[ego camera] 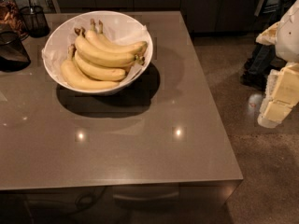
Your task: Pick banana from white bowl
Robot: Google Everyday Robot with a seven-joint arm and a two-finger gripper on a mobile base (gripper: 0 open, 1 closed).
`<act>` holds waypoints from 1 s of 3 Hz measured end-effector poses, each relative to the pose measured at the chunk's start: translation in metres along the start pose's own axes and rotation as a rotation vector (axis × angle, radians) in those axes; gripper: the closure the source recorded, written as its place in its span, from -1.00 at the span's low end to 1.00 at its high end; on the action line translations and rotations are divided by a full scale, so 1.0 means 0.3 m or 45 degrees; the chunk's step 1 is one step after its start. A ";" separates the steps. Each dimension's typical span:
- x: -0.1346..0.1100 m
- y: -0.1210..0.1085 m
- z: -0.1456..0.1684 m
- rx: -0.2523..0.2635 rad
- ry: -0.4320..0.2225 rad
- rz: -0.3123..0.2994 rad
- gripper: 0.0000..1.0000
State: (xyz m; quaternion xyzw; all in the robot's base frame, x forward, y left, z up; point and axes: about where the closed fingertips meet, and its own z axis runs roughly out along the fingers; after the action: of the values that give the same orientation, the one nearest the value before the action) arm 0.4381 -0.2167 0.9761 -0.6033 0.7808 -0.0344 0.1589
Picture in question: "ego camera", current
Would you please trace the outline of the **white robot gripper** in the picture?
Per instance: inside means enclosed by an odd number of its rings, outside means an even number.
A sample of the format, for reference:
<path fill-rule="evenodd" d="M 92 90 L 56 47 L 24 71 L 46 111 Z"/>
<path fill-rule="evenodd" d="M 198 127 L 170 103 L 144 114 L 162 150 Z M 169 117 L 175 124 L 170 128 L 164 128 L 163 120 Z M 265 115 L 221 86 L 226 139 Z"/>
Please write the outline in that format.
<path fill-rule="evenodd" d="M 287 63 L 280 71 L 272 70 L 267 78 L 258 123 L 276 128 L 299 103 L 299 0 L 296 0 L 279 22 L 256 37 L 256 42 L 276 44 L 276 55 Z"/>

